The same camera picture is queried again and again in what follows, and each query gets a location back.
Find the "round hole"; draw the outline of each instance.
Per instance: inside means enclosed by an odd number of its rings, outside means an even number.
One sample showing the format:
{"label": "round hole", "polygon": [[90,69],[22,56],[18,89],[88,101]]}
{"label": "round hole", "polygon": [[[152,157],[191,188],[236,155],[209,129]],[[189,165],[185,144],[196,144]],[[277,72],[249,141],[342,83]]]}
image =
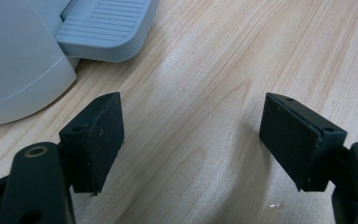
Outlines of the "round hole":
{"label": "round hole", "polygon": [[72,129],[72,132],[74,133],[77,133],[77,132],[80,132],[81,131],[81,128],[80,127],[75,127]]}
{"label": "round hole", "polygon": [[327,132],[330,132],[330,133],[331,133],[332,131],[334,131],[334,129],[328,128],[328,127],[324,127],[324,130],[327,131]]}
{"label": "round hole", "polygon": [[34,210],[31,212],[27,212],[22,218],[20,219],[21,224],[33,224],[37,223],[42,219],[42,212],[38,210]]}
{"label": "round hole", "polygon": [[48,151],[47,147],[33,147],[25,152],[25,157],[33,158],[45,154]]}

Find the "white plastic device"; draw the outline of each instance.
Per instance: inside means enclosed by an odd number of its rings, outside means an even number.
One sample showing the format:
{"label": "white plastic device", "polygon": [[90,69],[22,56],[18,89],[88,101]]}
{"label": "white plastic device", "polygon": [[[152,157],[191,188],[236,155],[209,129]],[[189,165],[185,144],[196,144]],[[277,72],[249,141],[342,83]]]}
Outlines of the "white plastic device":
{"label": "white plastic device", "polygon": [[0,124],[57,99],[79,58],[135,55],[159,0],[0,0]]}

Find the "wood grain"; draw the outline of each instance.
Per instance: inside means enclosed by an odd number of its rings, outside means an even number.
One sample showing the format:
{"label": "wood grain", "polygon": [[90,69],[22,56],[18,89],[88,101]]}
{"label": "wood grain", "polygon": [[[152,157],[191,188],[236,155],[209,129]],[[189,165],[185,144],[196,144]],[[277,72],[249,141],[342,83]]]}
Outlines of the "wood grain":
{"label": "wood grain", "polygon": [[121,91],[126,143],[78,223],[334,223],[327,192],[296,186],[258,139],[267,91],[296,98],[358,141],[358,1],[161,0],[142,50],[82,60],[76,83],[0,126],[0,177],[21,148],[97,96]]}

